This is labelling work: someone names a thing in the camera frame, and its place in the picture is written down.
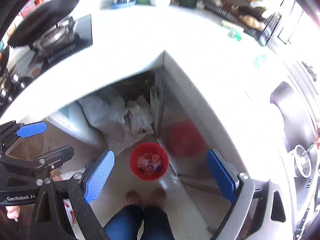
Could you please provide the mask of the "person's left hand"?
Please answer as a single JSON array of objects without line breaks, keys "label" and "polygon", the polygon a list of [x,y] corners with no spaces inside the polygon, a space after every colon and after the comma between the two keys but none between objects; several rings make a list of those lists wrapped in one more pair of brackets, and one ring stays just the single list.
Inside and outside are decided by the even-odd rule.
[{"label": "person's left hand", "polygon": [[6,206],[7,217],[9,219],[13,219],[14,221],[18,221],[20,216],[21,208],[19,206]]}]

